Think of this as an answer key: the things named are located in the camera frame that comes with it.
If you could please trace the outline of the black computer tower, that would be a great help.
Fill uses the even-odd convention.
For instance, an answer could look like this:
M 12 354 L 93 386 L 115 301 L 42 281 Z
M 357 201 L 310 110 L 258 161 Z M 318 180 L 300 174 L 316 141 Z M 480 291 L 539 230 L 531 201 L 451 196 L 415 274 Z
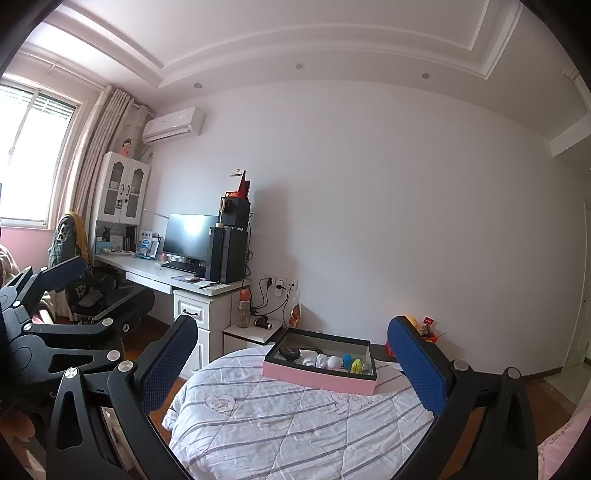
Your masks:
M 249 234 L 231 227 L 211 227 L 205 278 L 231 284 L 245 278 L 246 247 Z

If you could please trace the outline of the low black white side table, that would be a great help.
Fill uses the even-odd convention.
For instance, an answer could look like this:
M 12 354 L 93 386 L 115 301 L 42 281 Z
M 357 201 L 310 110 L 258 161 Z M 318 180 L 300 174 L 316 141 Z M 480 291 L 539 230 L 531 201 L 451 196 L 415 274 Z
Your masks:
M 222 351 L 229 354 L 246 348 L 269 346 L 283 335 L 283 323 L 276 320 L 269 321 L 271 328 L 263 329 L 250 323 L 249 327 L 238 327 L 233 324 L 222 331 Z

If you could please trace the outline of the orange cap bottle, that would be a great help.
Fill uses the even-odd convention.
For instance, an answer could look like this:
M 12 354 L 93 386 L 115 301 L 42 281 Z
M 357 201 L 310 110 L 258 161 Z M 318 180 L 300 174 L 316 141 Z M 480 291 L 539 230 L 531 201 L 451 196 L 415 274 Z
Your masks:
M 250 316 L 250 291 L 249 288 L 243 288 L 238 293 L 238 320 L 236 325 L 239 328 L 249 327 Z

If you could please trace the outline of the beige curtain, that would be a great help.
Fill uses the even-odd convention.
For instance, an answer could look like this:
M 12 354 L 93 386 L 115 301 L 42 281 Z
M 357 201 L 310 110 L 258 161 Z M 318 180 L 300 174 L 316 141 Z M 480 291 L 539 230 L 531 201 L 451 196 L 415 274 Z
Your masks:
M 90 226 L 92 207 L 98 195 L 98 178 L 106 153 L 117 153 L 125 140 L 131 141 L 130 155 L 142 148 L 141 134 L 153 117 L 150 109 L 136 102 L 124 90 L 112 85 L 99 94 L 77 138 L 65 192 L 59 200 L 58 216 L 74 212 Z

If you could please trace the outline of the yellow highlighter marker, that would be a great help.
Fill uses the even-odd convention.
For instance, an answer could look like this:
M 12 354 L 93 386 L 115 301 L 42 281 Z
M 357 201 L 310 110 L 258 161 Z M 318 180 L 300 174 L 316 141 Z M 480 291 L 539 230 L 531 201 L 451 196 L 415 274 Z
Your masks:
M 352 364 L 351 364 L 351 368 L 349 368 L 349 371 L 352 374 L 362 374 L 363 373 L 363 362 L 360 358 L 356 358 L 355 360 L 353 360 Z

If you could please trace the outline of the red decorated box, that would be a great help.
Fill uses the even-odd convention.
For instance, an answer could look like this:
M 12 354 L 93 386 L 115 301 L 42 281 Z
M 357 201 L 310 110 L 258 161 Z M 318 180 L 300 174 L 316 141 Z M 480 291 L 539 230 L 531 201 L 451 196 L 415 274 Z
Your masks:
M 394 318 L 387 329 L 387 346 L 390 353 L 401 359 L 412 347 L 436 344 L 438 336 L 428 324 L 415 324 L 407 317 Z

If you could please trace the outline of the black box stack with red item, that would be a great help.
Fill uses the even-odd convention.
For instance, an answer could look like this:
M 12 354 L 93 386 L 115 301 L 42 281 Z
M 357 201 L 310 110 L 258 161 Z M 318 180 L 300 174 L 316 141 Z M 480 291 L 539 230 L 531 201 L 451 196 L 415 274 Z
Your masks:
M 219 201 L 218 223 L 224 227 L 245 230 L 249 223 L 250 181 L 245 170 L 236 170 L 230 174 L 230 188 Z

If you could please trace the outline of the pink storage box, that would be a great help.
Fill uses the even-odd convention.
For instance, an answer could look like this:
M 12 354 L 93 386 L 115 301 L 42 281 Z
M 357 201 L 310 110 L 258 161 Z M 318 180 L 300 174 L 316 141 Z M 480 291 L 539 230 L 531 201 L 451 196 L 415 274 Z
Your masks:
M 318 349 L 322 354 L 318 355 L 317 367 L 308 367 L 284 360 L 280 347 Z M 329 370 L 329 356 L 345 354 L 351 355 L 353 360 L 360 358 L 363 363 L 372 364 L 373 374 L 356 375 L 344 368 Z M 377 367 L 369 342 L 294 328 L 287 329 L 264 357 L 263 376 L 304 387 L 365 396 L 372 395 L 377 387 Z

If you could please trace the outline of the black office chair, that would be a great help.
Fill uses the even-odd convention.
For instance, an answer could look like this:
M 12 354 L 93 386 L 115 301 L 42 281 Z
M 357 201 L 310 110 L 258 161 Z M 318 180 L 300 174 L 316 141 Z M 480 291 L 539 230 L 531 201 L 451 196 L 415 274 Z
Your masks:
M 50 293 L 58 320 L 90 324 L 92 319 L 123 300 L 133 290 L 122 288 L 118 271 L 112 267 L 93 267 L 90 262 L 83 219 L 75 212 L 61 217 L 48 250 L 48 266 L 80 257 L 86 262 L 83 274 L 57 292 Z

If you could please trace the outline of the yellow octopus plush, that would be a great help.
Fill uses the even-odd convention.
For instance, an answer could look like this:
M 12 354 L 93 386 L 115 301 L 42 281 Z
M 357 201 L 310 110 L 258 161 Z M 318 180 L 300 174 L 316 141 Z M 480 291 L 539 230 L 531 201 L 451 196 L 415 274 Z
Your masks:
M 416 320 L 415 317 L 411 316 L 411 315 L 405 315 L 405 318 L 410 322 L 410 324 L 416 329 L 416 330 L 420 330 L 420 326 L 418 321 Z

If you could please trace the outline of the black remote control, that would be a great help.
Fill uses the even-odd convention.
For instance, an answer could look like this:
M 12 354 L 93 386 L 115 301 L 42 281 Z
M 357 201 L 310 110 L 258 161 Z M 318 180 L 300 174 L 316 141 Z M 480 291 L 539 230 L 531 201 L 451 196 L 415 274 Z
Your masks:
M 300 364 L 300 362 L 298 362 L 297 359 L 298 359 L 298 357 L 300 357 L 301 350 L 314 350 L 315 352 L 318 352 L 318 354 L 322 354 L 322 350 L 303 349 L 303 348 L 296 348 L 296 347 L 280 347 L 279 352 L 280 352 L 280 356 L 283 357 L 284 360 Z

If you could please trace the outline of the white glass door cabinet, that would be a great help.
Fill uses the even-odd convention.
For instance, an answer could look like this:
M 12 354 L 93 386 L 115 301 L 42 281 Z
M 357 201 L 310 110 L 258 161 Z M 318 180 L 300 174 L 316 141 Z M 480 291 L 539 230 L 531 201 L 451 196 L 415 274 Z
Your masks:
M 92 218 L 96 221 L 138 226 L 151 167 L 114 152 L 102 158 Z

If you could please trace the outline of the white striped quilted tablecloth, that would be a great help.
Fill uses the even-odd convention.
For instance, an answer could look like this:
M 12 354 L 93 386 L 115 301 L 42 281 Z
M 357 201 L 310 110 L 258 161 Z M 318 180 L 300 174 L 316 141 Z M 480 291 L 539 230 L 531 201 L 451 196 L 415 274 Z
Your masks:
M 266 347 L 238 350 L 194 372 L 162 420 L 195 479 L 391 479 L 435 416 L 394 363 L 361 396 L 263 376 Z

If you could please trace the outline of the white desk with drawers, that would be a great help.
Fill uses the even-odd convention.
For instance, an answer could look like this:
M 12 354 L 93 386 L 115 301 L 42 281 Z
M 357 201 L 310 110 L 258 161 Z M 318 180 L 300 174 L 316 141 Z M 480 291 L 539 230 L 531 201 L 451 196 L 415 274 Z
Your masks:
M 242 282 L 209 285 L 205 281 L 186 281 L 179 271 L 153 260 L 133 256 L 103 255 L 97 262 L 117 268 L 125 278 L 162 295 L 172 297 L 173 320 L 186 315 L 197 324 L 197 344 L 186 361 L 180 378 L 189 379 L 223 354 L 222 331 L 238 317 L 239 290 Z

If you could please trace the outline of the white bear figurine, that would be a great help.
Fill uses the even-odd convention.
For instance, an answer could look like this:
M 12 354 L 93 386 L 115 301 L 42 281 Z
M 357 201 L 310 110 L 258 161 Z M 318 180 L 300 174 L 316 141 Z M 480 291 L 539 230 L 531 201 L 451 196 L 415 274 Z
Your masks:
M 300 357 L 297 359 L 302 366 L 317 367 L 318 365 L 318 352 L 314 350 L 301 350 Z

